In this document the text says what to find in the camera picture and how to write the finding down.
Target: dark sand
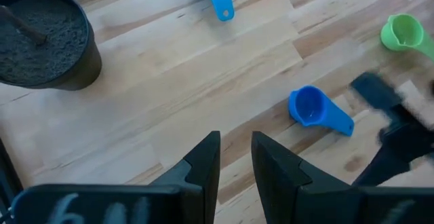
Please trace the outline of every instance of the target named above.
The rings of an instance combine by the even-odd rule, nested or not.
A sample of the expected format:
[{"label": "dark sand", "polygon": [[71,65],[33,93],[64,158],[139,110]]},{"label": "dark sand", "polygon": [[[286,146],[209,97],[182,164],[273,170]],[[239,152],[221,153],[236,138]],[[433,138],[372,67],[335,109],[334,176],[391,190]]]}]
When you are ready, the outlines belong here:
[{"label": "dark sand", "polygon": [[0,19],[0,80],[30,86],[50,81],[80,58],[87,33],[80,11],[59,0],[22,0],[8,6],[29,26],[47,35],[36,46]]}]

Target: wooden table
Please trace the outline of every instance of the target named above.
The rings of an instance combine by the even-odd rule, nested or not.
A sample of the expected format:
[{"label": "wooden table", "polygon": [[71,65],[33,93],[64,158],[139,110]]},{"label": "wooden table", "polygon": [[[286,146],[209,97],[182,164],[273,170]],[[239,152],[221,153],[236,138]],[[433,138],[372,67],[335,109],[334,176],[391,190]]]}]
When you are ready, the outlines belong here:
[{"label": "wooden table", "polygon": [[[433,63],[378,38],[397,12],[434,33],[434,0],[233,0],[230,22],[210,0],[78,1],[103,59],[96,82],[76,92],[0,86],[0,136],[26,186],[147,184],[220,130],[216,223],[265,223],[253,130],[350,183],[388,123],[348,89],[359,74],[383,74],[434,123]],[[310,83],[353,116],[351,138],[289,118],[288,94]]]}]

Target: stick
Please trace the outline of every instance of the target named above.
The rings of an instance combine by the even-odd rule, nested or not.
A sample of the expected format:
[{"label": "stick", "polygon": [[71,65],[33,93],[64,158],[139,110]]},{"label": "stick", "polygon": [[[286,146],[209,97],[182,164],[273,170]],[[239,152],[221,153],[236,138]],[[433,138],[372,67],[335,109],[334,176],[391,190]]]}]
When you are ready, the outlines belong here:
[{"label": "stick", "polygon": [[37,32],[32,27],[24,23],[21,19],[16,17],[12,11],[4,6],[0,5],[0,17],[4,17],[9,21],[20,33],[26,37],[32,39],[36,45],[42,45],[47,40],[47,35]]}]

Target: blurry black object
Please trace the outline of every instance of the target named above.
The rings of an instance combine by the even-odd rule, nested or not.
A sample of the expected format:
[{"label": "blurry black object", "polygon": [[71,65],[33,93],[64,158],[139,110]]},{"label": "blurry black object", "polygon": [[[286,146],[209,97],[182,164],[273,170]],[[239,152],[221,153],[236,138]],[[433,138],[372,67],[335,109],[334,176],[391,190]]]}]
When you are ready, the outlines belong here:
[{"label": "blurry black object", "polygon": [[12,215],[17,224],[208,224],[219,176],[220,133],[211,132],[150,185],[40,185],[17,196]]},{"label": "blurry black object", "polygon": [[7,217],[9,207],[12,205],[15,196],[22,190],[22,184],[14,169],[14,165],[7,154],[3,141],[0,139],[0,213],[2,217]]},{"label": "blurry black object", "polygon": [[252,159],[268,224],[434,223],[434,188],[347,185],[261,132]]},{"label": "blurry black object", "polygon": [[410,162],[434,151],[434,132],[402,105],[402,98],[374,73],[364,73],[351,86],[391,124],[378,133],[382,147],[353,185],[376,186],[410,170]]}]

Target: measuring cup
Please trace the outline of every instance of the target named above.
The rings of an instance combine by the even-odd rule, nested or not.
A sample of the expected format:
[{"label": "measuring cup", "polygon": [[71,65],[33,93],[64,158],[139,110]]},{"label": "measuring cup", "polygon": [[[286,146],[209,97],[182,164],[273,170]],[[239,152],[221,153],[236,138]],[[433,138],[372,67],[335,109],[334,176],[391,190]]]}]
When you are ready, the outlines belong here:
[{"label": "measuring cup", "polygon": [[314,86],[291,92],[288,109],[303,126],[325,126],[347,136],[353,134],[353,119]]},{"label": "measuring cup", "polygon": [[381,30],[381,41],[393,51],[413,48],[434,60],[434,41],[422,24],[409,14],[390,16]]}]

